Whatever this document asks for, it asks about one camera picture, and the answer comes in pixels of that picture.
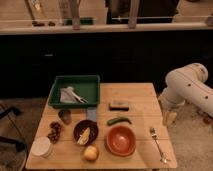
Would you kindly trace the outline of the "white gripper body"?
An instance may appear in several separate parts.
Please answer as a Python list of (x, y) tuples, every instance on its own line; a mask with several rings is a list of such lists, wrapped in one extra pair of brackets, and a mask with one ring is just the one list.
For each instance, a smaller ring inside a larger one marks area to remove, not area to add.
[(163, 111), (173, 111), (185, 104), (185, 100), (178, 94), (164, 90), (158, 97)]

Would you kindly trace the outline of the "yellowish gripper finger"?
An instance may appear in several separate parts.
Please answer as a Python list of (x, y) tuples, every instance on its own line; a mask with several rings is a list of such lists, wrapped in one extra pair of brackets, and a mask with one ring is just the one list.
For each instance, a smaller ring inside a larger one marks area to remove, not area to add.
[(163, 125), (170, 126), (176, 119), (177, 113), (174, 111), (164, 111), (163, 112)]

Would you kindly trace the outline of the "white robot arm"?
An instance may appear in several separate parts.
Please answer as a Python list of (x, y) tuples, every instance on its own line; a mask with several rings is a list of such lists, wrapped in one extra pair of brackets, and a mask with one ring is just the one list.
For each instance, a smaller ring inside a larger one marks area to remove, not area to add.
[(175, 120), (175, 109), (186, 101), (213, 117), (213, 88), (205, 84), (208, 70), (200, 63), (192, 63), (170, 71), (165, 77), (166, 87), (158, 97), (163, 125), (169, 126)]

